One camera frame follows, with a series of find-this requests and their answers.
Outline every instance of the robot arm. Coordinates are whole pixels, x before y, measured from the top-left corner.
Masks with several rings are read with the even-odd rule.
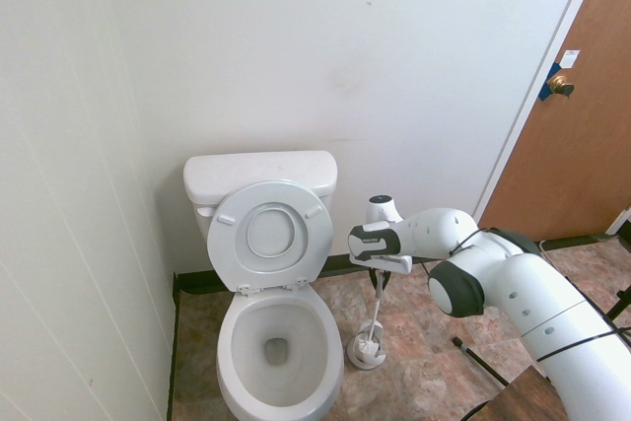
[[[480,232],[455,209],[430,209],[398,222],[355,227],[351,258],[365,266],[386,255],[442,259],[429,275],[439,308],[455,317],[502,310],[554,383],[570,419],[626,419],[631,353],[560,273],[511,236]]]

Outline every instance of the white wall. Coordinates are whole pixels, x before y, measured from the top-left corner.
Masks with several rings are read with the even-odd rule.
[[[323,149],[332,253],[371,195],[475,207],[568,0],[113,0],[177,272],[194,155]]]
[[[0,0],[0,419],[166,420],[172,270],[109,0]]]

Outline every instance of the toilet lid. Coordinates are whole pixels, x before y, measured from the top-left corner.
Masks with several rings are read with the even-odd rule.
[[[292,181],[250,184],[226,197],[208,232],[210,261],[233,292],[314,281],[333,240],[320,199]]]

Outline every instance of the toilet brush holder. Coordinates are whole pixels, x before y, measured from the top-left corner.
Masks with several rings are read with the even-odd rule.
[[[386,351],[382,346],[384,327],[377,320],[372,340],[368,340],[372,323],[371,319],[363,321],[355,336],[346,345],[348,359],[361,370],[373,370],[386,359]]]

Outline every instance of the door frame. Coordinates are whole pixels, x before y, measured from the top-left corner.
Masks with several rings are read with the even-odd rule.
[[[565,10],[561,19],[556,27],[554,35],[552,39],[548,43],[548,46],[541,58],[539,63],[539,67],[537,68],[532,81],[530,82],[530,87],[524,97],[524,101],[522,102],[522,106],[518,111],[517,116],[515,117],[515,121],[511,126],[511,130],[509,131],[506,140],[504,141],[504,145],[502,146],[502,150],[495,162],[495,166],[493,167],[493,171],[491,172],[491,176],[489,176],[486,186],[482,191],[482,195],[475,206],[475,210],[473,211],[473,219],[475,222],[479,222],[482,218],[482,214],[484,214],[484,210],[486,209],[491,196],[493,195],[493,191],[495,190],[495,186],[497,185],[500,177],[502,176],[502,172],[504,171],[504,167],[509,161],[511,154],[513,153],[513,149],[524,129],[524,125],[530,115],[530,111],[536,104],[537,97],[539,95],[539,91],[541,90],[541,85],[545,82],[548,72],[556,59],[561,46],[563,45],[563,41],[567,36],[572,24],[574,23],[574,19],[579,13],[579,9],[583,4],[583,0],[568,0],[566,4]]]

